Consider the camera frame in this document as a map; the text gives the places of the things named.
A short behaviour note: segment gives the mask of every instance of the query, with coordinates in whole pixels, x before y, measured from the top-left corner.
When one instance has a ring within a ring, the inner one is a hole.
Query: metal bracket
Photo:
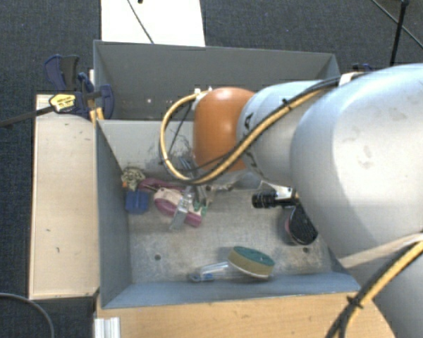
[[[94,338],[121,338],[121,319],[94,319]]]

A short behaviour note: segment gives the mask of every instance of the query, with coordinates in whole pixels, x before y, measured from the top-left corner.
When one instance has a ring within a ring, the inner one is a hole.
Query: wooden table
[[[119,317],[122,338],[324,338],[346,304],[344,293],[107,310],[100,308],[98,299],[97,317]],[[371,303],[349,327],[347,337],[394,335]]]

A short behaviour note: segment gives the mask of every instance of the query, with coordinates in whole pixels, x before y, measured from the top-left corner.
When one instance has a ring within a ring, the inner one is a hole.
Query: cable tie
[[[359,299],[352,298],[351,296],[346,296],[346,299],[348,300],[348,303],[351,306],[356,306],[356,307],[358,307],[360,309],[363,309],[364,308],[364,306],[362,304],[360,304]]]

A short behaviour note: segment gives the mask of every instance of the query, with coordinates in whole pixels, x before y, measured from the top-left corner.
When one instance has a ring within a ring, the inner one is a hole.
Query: orange gripper cover
[[[211,90],[196,106],[193,127],[193,155],[201,166],[231,150],[236,144],[236,130],[241,111],[254,95],[250,90],[222,87]],[[216,162],[205,169],[212,168]],[[241,159],[229,170],[245,169]]]

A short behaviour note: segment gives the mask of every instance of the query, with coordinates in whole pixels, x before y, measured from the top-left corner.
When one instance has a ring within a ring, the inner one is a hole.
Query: gray bin
[[[111,84],[112,120],[97,128],[100,292],[103,308],[200,303],[234,299],[350,292],[356,281],[318,238],[307,249],[290,246],[281,208],[253,209],[250,189],[217,194],[197,227],[169,231],[169,220],[150,205],[143,215],[124,209],[121,171],[137,166],[169,180],[159,164],[159,119],[171,102],[195,87],[239,86],[260,90],[293,80],[339,74],[334,55],[289,51],[94,42],[97,86]],[[168,139],[177,123],[172,123]],[[192,123],[182,127],[173,151],[190,148]],[[191,283],[194,269],[225,260],[235,245],[269,254],[276,262],[268,282]]]

